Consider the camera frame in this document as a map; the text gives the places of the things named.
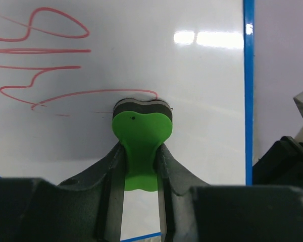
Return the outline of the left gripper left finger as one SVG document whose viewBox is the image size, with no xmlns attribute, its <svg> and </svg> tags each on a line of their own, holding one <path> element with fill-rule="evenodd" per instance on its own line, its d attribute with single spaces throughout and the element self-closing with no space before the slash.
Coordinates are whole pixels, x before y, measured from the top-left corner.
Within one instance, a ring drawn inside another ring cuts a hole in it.
<svg viewBox="0 0 303 242">
<path fill-rule="evenodd" d="M 0 178 L 0 241 L 119 241 L 124 149 L 53 185 L 41 178 Z"/>
</svg>

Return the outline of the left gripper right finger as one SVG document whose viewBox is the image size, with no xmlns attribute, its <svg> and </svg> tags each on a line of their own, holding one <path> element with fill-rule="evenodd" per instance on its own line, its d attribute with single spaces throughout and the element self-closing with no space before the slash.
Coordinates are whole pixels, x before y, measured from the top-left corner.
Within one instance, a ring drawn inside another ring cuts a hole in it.
<svg viewBox="0 0 303 242">
<path fill-rule="evenodd" d="M 156 152 L 162 241 L 303 241 L 303 190 L 211 186 Z"/>
</svg>

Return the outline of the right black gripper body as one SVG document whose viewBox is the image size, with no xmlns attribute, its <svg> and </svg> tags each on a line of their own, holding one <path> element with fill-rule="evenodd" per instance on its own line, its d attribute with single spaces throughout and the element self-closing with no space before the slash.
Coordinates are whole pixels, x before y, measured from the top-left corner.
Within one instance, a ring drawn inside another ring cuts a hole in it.
<svg viewBox="0 0 303 242">
<path fill-rule="evenodd" d="M 252 167 L 253 185 L 303 187 L 303 142 L 283 136 Z"/>
</svg>

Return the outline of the green whiteboard eraser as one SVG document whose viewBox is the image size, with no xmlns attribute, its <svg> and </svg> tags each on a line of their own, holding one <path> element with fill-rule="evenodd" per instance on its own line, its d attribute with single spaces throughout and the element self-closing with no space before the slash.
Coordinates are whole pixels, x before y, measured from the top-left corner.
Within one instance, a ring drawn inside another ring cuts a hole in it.
<svg viewBox="0 0 303 242">
<path fill-rule="evenodd" d="M 173 130 L 172 110 L 163 100 L 126 98 L 113 109 L 112 130 L 126 152 L 125 191 L 158 189 L 157 149 Z"/>
</svg>

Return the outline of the blue framed whiteboard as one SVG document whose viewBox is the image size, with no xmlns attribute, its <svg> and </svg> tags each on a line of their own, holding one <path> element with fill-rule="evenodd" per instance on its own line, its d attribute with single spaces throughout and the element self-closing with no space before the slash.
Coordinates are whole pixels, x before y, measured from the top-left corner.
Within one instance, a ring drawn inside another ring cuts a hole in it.
<svg viewBox="0 0 303 242">
<path fill-rule="evenodd" d="M 134 98 L 169 104 L 173 130 L 162 145 L 199 179 L 250 184 L 244 25 L 253 5 L 0 1 L 0 178 L 59 185 L 81 173 L 121 145 L 113 109 Z M 121 236 L 161 236 L 158 189 L 125 191 L 123 149 Z"/>
</svg>

